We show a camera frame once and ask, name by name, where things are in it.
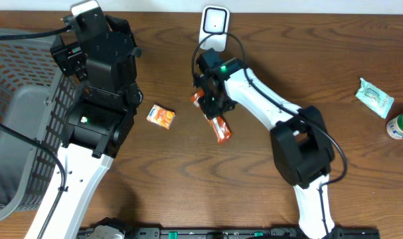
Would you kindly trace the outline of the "red orange candy bar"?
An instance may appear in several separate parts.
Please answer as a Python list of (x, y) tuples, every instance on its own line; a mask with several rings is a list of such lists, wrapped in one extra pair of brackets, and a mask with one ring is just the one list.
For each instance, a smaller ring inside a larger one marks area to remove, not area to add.
[[(204, 91), (202, 89), (198, 90), (195, 94), (191, 96), (192, 103), (200, 110), (202, 108), (199, 103), (199, 99), (202, 98), (203, 96)], [(228, 124), (221, 116), (216, 116), (212, 119), (208, 119), (205, 113), (203, 113), (203, 116), (206, 119), (206, 121), (210, 124), (210, 126), (213, 128), (218, 143), (224, 143), (225, 141), (227, 141), (232, 137), (232, 132), (228, 127)]]

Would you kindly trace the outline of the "orange snack packet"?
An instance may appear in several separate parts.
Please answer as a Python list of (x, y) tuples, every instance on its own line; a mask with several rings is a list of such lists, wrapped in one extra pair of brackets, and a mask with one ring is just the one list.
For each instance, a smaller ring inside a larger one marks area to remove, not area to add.
[(174, 118), (175, 112), (154, 104), (147, 116), (147, 121), (161, 126), (165, 129), (169, 129)]

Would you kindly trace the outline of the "teal wet wipes pack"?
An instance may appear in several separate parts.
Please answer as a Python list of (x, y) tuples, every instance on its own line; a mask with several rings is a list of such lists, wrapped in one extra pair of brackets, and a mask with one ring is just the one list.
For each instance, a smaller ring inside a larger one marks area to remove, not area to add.
[(360, 78), (360, 81), (360, 88), (355, 96), (378, 116), (385, 119), (394, 103), (394, 98), (364, 78)]

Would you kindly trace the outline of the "green lid white jar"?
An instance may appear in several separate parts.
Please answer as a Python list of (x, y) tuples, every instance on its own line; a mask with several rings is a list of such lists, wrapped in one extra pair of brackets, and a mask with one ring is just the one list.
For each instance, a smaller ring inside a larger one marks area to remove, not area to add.
[(403, 114), (391, 119), (386, 124), (386, 131), (393, 139), (403, 139)]

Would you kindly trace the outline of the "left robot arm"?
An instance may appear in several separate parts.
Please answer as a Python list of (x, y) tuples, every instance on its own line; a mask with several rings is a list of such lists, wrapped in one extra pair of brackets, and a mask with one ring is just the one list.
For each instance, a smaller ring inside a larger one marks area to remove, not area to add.
[(75, 5), (65, 23), (76, 42), (57, 38), (51, 55), (65, 76), (79, 80), (66, 111), (58, 162), (28, 238), (75, 238), (91, 198), (129, 134), (143, 93), (136, 45), (127, 20), (95, 1)]

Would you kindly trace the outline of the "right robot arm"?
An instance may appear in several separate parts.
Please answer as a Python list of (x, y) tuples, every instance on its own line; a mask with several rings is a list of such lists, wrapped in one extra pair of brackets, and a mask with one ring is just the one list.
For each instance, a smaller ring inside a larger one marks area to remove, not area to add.
[(208, 120), (233, 110), (246, 108), (270, 132), (276, 169), (295, 191), (299, 227), (308, 238), (326, 238), (335, 223), (328, 199), (329, 173), (337, 144), (328, 134), (320, 111), (302, 108), (283, 99), (266, 86), (245, 60), (223, 61), (209, 49), (194, 54), (193, 84), (203, 94), (195, 100)]

